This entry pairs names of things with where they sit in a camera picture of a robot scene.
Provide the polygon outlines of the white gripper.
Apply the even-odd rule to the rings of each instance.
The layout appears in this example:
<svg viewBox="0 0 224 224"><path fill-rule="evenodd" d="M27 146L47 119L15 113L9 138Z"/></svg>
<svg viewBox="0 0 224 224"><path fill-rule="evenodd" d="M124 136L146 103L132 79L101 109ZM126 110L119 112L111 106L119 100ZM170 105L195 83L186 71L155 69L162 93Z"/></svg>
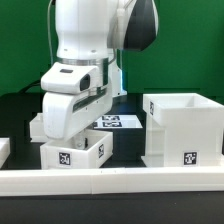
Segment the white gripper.
<svg viewBox="0 0 224 224"><path fill-rule="evenodd" d="M76 134L75 148L84 149L85 134L81 131L112 107L108 74L98 66L56 62L41 78L41 88L46 91L42 107L46 136L67 140Z"/></svg>

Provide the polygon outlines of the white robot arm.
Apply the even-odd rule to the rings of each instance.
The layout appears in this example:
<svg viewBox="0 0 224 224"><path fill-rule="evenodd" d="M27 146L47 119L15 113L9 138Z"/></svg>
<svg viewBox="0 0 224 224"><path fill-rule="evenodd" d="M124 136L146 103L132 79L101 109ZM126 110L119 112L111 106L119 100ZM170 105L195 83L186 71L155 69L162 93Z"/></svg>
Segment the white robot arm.
<svg viewBox="0 0 224 224"><path fill-rule="evenodd" d="M147 48L158 33L154 0L56 0L58 61L41 78L46 136L86 146L84 129L112 107L109 50Z"/></svg>

